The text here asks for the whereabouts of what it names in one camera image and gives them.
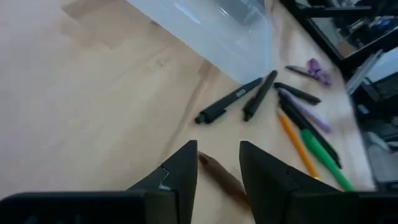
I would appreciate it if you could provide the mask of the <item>long black click pen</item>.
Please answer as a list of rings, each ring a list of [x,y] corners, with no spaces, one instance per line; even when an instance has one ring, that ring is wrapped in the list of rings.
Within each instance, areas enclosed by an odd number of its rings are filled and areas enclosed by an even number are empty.
[[[337,166],[342,169],[340,157],[331,144],[313,127],[313,125],[287,100],[279,100],[284,113],[296,124],[300,130],[309,130],[315,139],[323,146],[326,152],[333,158]]]

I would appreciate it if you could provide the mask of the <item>orange pencil with eraser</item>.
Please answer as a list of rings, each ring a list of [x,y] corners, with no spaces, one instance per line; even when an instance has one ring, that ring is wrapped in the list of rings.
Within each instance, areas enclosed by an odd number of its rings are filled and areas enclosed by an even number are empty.
[[[308,157],[305,146],[302,144],[298,135],[294,131],[294,129],[290,123],[290,119],[281,110],[277,110],[277,116],[279,118],[279,121],[280,121],[284,131],[287,133],[291,143],[293,144],[299,157],[301,158],[303,164],[307,168],[310,176],[312,176],[314,179],[320,180],[320,176],[319,176],[315,166],[311,162],[310,158]]]

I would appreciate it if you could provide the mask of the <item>brown pen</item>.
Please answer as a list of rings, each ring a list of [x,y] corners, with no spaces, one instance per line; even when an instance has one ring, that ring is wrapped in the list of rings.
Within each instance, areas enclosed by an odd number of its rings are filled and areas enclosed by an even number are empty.
[[[224,193],[240,204],[240,206],[246,209],[251,208],[243,185],[233,174],[228,172],[216,159],[203,152],[198,153],[198,160],[206,175],[212,178]]]

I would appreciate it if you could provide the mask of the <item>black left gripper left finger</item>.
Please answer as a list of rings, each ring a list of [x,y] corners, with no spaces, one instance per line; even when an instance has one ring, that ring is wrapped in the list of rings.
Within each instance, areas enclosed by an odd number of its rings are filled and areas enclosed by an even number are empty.
[[[140,192],[138,224],[191,224],[197,187],[198,144],[190,140],[131,186]]]

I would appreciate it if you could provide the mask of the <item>translucent plastic supply box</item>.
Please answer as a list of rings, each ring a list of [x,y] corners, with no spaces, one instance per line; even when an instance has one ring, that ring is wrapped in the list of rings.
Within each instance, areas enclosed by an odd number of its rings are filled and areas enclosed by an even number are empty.
[[[265,0],[127,0],[238,83],[272,70]]]

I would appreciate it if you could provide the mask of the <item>purple translucent pen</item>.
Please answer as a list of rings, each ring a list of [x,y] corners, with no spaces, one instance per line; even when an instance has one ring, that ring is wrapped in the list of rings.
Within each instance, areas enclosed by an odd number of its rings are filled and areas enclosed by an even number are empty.
[[[321,130],[326,133],[332,132],[331,126],[324,119],[319,117],[319,115],[314,113],[309,107],[301,103],[293,94],[283,88],[278,88],[277,90],[279,93],[286,96],[292,102],[292,104],[298,108],[300,112],[302,112],[311,121],[313,121]]]

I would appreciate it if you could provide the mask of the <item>green highlighter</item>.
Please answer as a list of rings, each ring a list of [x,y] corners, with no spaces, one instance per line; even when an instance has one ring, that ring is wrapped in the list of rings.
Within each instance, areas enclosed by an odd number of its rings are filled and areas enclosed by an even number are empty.
[[[356,189],[353,184],[346,178],[346,176],[340,171],[335,160],[327,153],[324,147],[317,141],[313,134],[308,129],[301,131],[301,137],[306,145],[307,149],[323,164],[328,171],[332,174],[339,185],[349,192],[354,192]]]

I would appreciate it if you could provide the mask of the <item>black pen with grey label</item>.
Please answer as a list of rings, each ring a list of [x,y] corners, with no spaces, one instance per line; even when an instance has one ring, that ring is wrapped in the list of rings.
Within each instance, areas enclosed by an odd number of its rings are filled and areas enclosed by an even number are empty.
[[[250,92],[253,88],[257,87],[262,82],[262,78],[257,78],[252,82],[240,86],[228,95],[222,97],[218,101],[214,102],[210,106],[201,110],[198,116],[194,119],[196,124],[206,123],[210,124],[224,113],[226,113],[226,108],[233,104],[235,101],[243,97],[246,93]]]

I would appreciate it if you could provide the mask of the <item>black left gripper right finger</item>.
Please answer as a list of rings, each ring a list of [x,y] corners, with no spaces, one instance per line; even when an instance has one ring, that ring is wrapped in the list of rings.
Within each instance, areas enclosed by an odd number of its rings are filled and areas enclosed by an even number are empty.
[[[320,206],[300,196],[338,190],[289,166],[249,141],[241,141],[239,163],[256,224],[315,224]]]

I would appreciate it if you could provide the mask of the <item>black table edge rail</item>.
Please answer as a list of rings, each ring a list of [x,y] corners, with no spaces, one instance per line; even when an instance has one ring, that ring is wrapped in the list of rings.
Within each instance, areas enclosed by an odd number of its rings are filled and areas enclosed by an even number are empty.
[[[332,0],[311,0],[313,3],[309,6],[300,5],[296,0],[279,1],[340,69],[353,70],[378,50],[388,52],[398,47],[398,28],[396,28],[381,35],[356,52],[344,57],[337,51],[336,47],[332,46],[330,40],[327,39],[326,35],[321,33],[320,28],[312,21],[313,18],[337,18],[343,22],[344,28],[347,29],[348,19],[398,16],[398,0],[376,0],[373,6],[353,7],[337,6]]]

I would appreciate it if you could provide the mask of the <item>thin black pen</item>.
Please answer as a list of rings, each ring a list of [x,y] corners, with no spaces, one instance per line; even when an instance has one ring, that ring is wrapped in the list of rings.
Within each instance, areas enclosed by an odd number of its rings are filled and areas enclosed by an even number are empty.
[[[291,72],[295,72],[295,73],[301,74],[303,76],[313,78],[313,75],[311,73],[309,73],[306,68],[298,67],[295,65],[286,65],[285,68],[290,70]]]

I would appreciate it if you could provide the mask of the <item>purple plastic item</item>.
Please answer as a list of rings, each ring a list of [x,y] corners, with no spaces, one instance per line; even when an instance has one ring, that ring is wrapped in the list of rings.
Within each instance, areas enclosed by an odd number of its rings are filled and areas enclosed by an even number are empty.
[[[308,73],[318,83],[325,86],[332,86],[332,78],[330,73],[321,68],[320,63],[315,58],[311,58],[308,62]]]

